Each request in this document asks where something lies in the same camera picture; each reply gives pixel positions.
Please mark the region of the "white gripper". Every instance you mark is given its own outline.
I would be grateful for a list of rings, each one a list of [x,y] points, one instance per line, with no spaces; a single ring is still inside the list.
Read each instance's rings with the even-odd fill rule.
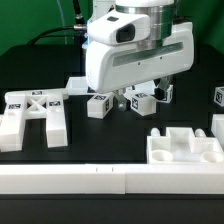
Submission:
[[[97,93],[114,91],[121,111],[127,110],[126,87],[155,80],[155,98],[163,100],[170,75],[189,70],[194,60],[191,22],[175,24],[161,47],[138,50],[136,43],[108,46],[93,41],[86,52],[87,85]]]

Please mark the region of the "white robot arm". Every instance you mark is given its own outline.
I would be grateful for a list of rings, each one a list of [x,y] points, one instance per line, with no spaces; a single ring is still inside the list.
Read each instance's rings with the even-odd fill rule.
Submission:
[[[87,26],[87,85],[98,94],[112,92],[128,108],[125,89],[159,82],[158,98],[171,76],[191,68],[194,40],[190,21],[175,16],[176,0],[116,0],[115,9]]]

